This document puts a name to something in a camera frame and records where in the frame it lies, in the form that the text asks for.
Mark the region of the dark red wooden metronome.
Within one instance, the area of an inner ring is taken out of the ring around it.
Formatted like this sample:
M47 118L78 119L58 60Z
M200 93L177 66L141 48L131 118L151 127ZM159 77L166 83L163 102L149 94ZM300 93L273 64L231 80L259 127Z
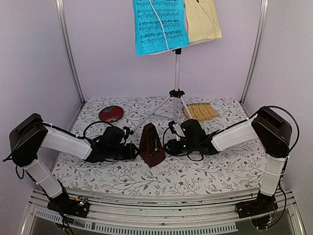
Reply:
M165 151L161 145L156 127L148 123L143 127L139 154L148 167L154 167L165 160Z

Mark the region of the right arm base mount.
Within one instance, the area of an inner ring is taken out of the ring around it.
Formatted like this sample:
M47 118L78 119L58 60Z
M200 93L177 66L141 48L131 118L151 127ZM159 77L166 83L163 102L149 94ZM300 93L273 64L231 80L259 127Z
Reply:
M281 215L277 218L278 204L275 196L266 196L258 192L257 198L249 201L239 202L235 205L235 212L239 218L247 218L261 215L263 213L273 212L273 215L266 215L251 220L251 224L259 231L267 230L276 225L283 217L287 207L287 195L282 191L284 196L284 207Z

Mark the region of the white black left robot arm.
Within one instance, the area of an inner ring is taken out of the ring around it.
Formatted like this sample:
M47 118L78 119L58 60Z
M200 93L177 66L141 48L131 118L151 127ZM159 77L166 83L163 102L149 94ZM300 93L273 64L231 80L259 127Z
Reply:
M134 160L139 155L139 148L127 142L129 133L128 127L120 129L107 123L104 133L97 137L87 137L86 131L77 136L46 123L39 114L33 113L10 132L11 152L4 160L22 168L48 197L54 199L54 205L61 212L69 212L72 200L64 195L61 183L39 159L38 152L49 149L92 164Z

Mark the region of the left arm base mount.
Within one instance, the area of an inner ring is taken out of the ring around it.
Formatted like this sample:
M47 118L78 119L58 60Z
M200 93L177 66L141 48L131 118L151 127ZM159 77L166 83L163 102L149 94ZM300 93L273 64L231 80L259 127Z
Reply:
M49 197L47 208L61 214L87 218L90 203L86 197L78 196L75 199L71 199L66 192L62 192L55 198Z

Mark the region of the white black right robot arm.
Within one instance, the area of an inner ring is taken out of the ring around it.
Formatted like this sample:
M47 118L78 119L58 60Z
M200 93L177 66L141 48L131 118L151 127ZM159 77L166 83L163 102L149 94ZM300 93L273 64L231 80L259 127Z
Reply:
M180 124L172 121L168 130L176 137L164 143L164 150L171 156L189 156L198 152L204 157L256 141L266 157L266 165L259 189L261 196L253 202L253 209L256 213L264 213L272 205L270 197L275 194L286 161L297 144L296 141L291 143L291 124L277 110L295 120L286 109L269 105L261 107L250 117L210 134L195 119Z

